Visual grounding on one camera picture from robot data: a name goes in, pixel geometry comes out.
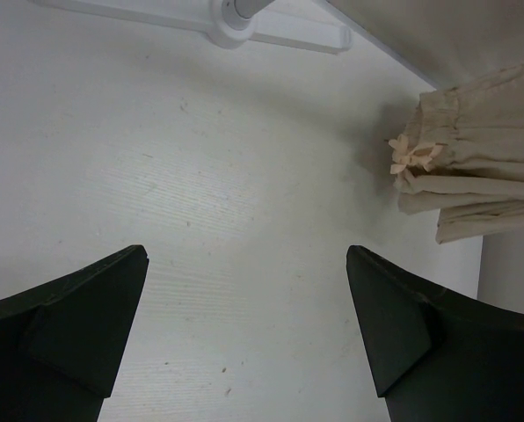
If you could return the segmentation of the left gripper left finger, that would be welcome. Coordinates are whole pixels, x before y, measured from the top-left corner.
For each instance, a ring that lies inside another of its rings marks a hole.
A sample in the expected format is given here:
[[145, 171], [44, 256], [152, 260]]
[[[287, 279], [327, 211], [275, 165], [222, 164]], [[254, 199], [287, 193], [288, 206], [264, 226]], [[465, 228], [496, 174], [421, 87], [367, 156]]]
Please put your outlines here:
[[0, 300], [0, 421], [98, 420], [148, 266], [131, 245]]

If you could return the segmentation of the white clothes rack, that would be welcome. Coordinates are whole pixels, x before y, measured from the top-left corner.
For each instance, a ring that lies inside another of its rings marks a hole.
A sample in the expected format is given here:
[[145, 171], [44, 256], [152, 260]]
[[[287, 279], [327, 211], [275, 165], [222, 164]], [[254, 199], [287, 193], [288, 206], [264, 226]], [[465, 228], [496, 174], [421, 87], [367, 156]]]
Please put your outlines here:
[[36, 4], [195, 31], [225, 49], [236, 49], [252, 40], [337, 55], [349, 50], [353, 44], [348, 27], [270, 11], [269, 1], [47, 0]]

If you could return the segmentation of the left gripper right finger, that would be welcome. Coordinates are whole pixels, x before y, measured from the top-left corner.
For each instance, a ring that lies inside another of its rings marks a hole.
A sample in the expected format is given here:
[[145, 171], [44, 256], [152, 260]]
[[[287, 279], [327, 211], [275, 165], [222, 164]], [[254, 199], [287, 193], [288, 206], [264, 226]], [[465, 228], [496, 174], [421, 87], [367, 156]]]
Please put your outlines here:
[[524, 314], [351, 246], [346, 271], [376, 394], [393, 421], [524, 421]]

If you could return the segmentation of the beige trousers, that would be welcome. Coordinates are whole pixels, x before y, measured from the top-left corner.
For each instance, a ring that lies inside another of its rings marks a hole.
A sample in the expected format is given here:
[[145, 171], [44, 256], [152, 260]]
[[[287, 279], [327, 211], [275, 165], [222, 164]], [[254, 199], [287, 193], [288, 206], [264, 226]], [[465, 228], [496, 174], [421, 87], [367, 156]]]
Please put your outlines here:
[[421, 94], [389, 146], [398, 208], [438, 211], [437, 243], [524, 228], [524, 63]]

